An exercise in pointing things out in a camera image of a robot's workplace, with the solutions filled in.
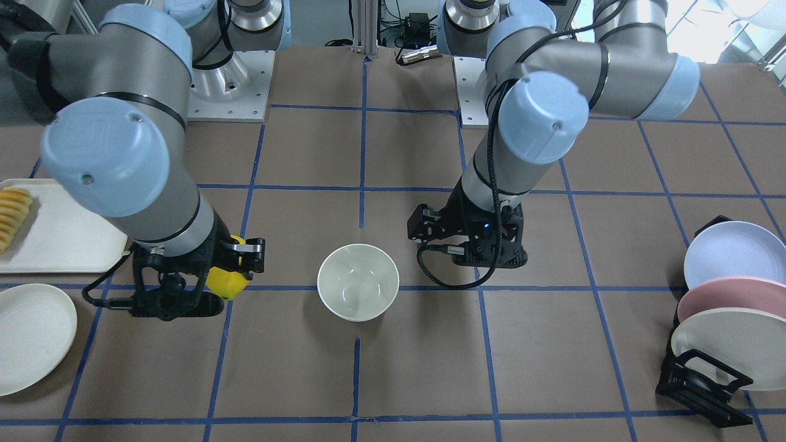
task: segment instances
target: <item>plate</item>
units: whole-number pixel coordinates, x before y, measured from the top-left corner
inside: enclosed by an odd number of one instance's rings
[[[753,378],[744,390],[786,389],[786,319],[750,308],[702,311],[674,329],[671,350],[696,348]],[[709,363],[691,359],[688,368],[727,385],[733,379]]]
[[[786,246],[764,227],[727,221],[696,236],[685,254],[684,271],[689,289],[725,276],[786,283]]]
[[[127,236],[82,207],[53,179],[7,179],[33,196],[30,215],[7,250],[0,273],[101,273],[123,253]]]
[[[699,284],[680,300],[680,322],[713,308],[752,308],[786,318],[786,285],[752,276],[729,276]]]
[[[65,292],[47,284],[0,292],[0,396],[42,380],[76,336],[76,309]]]

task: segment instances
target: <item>white bowl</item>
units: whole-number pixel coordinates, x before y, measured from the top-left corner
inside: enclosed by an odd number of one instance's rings
[[[337,316],[368,321],[393,304],[399,292],[399,269],[373,245],[345,245],[319,267],[317,290],[322,303]]]
[[[63,290],[26,284],[0,292],[0,396],[42,380],[75,335],[76,309]]]
[[[707,228],[685,254],[685,282],[692,289],[711,279],[755,276],[786,283],[786,246],[764,227],[727,221]]]

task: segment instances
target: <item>bread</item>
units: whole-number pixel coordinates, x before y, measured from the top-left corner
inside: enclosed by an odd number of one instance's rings
[[[0,253],[3,253],[30,214],[33,197],[20,187],[0,189]]]

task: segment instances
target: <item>dish rack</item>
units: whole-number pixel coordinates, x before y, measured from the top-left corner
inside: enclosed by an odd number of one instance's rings
[[[719,215],[699,229],[694,234],[694,237],[708,227],[726,221],[731,221],[731,219]],[[689,349],[687,352],[676,356],[671,350],[671,338],[679,325],[680,321],[677,317],[677,312],[675,312],[673,327],[666,342],[666,357],[663,359],[663,364],[660,367],[660,379],[655,392],[685,405],[690,410],[709,419],[712,425],[718,428],[752,424],[753,418],[730,406],[729,401],[737,390],[753,384],[754,380],[697,348]],[[704,362],[727,373],[734,381],[727,385],[722,385],[704,374],[688,368],[687,363],[694,358],[702,359]]]

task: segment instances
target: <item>white plate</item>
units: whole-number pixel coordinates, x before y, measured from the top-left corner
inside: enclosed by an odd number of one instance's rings
[[[82,207],[53,179],[7,179],[33,196],[30,215],[0,254],[0,273],[101,273],[123,253],[127,236]]]
[[[26,284],[0,292],[0,396],[42,380],[74,336],[74,302],[57,287]]]
[[[692,289],[725,276],[755,276],[786,283],[786,246],[764,227],[744,221],[715,224],[685,254],[685,282]]]
[[[715,308],[687,318],[671,337],[681,355],[696,348],[753,378],[744,390],[786,389],[786,319],[750,308]],[[719,384],[733,379],[697,358],[688,368]]]

